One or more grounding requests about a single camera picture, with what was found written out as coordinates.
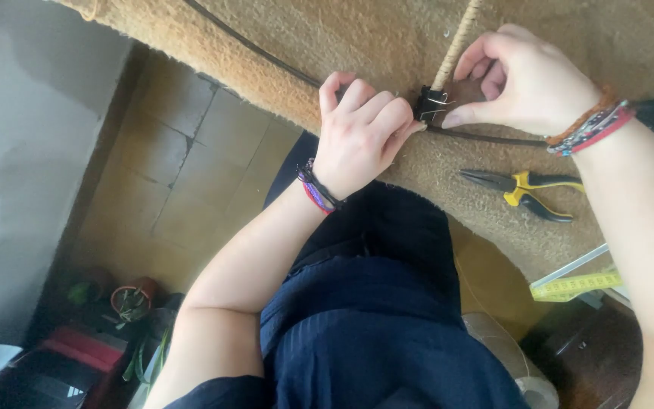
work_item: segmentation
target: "hand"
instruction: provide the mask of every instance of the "hand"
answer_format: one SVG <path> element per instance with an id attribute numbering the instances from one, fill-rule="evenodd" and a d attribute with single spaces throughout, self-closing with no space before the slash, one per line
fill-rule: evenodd
<path id="1" fill-rule="evenodd" d="M 342 101 L 335 92 L 349 84 Z M 395 159 L 412 133 L 422 129 L 404 98 L 375 95 L 354 73 L 335 72 L 320 88 L 322 133 L 313 172 L 338 200 L 373 181 Z"/>
<path id="2" fill-rule="evenodd" d="M 481 90 L 488 102 L 454 109 L 443 120 L 444 128 L 489 123 L 559 135 L 601 97 L 558 48 L 513 24 L 483 34 L 466 49 L 453 78 L 469 74 L 483 77 Z"/>

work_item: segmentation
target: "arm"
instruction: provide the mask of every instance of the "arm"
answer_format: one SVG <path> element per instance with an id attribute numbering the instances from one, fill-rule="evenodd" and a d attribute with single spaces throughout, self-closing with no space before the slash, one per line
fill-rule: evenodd
<path id="1" fill-rule="evenodd" d="M 486 33 L 466 50 L 455 77 L 469 73 L 484 76 L 488 101 L 457 108 L 444 126 L 488 122 L 557 135 L 600 97 L 556 47 L 515 25 Z M 573 158 L 642 330 L 642 377 L 633 406 L 654 407 L 654 135 L 632 120 Z"/>
<path id="2" fill-rule="evenodd" d="M 350 87 L 338 105 L 341 84 Z M 320 107 L 322 138 L 313 172 L 338 199 L 375 179 L 417 129 L 403 98 L 375 95 L 350 73 L 325 81 Z M 209 379 L 263 376 L 259 313 L 324 218 L 295 180 L 213 257 L 181 306 L 146 409 L 164 407 Z"/>

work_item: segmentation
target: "person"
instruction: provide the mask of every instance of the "person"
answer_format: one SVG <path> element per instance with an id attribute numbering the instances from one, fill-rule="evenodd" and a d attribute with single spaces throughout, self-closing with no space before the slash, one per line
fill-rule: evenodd
<path id="1" fill-rule="evenodd" d="M 516 25 L 468 47 L 455 79 L 469 76 L 486 101 L 456 108 L 444 126 L 559 135 L 602 98 L 558 48 Z M 450 244 L 445 216 L 374 182 L 420 127 L 411 107 L 342 72 L 325 81 L 320 107 L 316 157 L 302 171 L 350 200 L 327 216 L 293 173 L 187 294 L 145 407 L 528 407 L 463 326 L 455 268 L 439 254 Z M 632 407 L 654 407 L 654 134 L 630 119 L 572 158 L 642 329 Z M 326 239 L 341 229 L 363 234 Z"/>

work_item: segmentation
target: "orange bracelet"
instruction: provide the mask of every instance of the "orange bracelet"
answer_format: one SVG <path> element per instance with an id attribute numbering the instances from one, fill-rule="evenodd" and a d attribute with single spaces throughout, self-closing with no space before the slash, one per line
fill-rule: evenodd
<path id="1" fill-rule="evenodd" d="M 602 98 L 599 99 L 599 102 L 595 106 L 591 107 L 582 116 L 577 118 L 577 120 L 571 126 L 569 126 L 569 128 L 566 131 L 560 133 L 557 136 L 550 136 L 547 139 L 545 139 L 545 141 L 550 145 L 556 145 L 562 142 L 564 138 L 568 137 L 569 135 L 572 135 L 574 131 L 578 130 L 580 126 L 582 126 L 585 122 L 587 122 L 587 119 L 589 119 L 590 116 L 595 115 L 597 112 L 603 111 L 604 109 L 616 105 L 618 101 L 619 99 L 617 98 L 617 95 L 615 94 L 615 91 L 612 89 L 612 87 L 610 87 L 609 85 L 603 85 Z"/>

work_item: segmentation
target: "yellow pliers handle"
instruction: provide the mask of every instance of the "yellow pliers handle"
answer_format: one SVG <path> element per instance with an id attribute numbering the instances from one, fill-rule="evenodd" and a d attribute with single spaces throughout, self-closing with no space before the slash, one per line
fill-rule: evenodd
<path id="1" fill-rule="evenodd" d="M 512 178 L 516 181 L 516 189 L 504 193 L 504 200 L 512 206 L 524 206 L 542 219 L 559 222 L 572 221 L 572 215 L 555 212 L 549 209 L 539 199 L 534 197 L 530 190 L 548 188 L 552 186 L 569 186 L 584 193 L 584 185 L 579 178 L 573 176 L 544 176 L 535 175 L 528 171 L 515 173 Z"/>

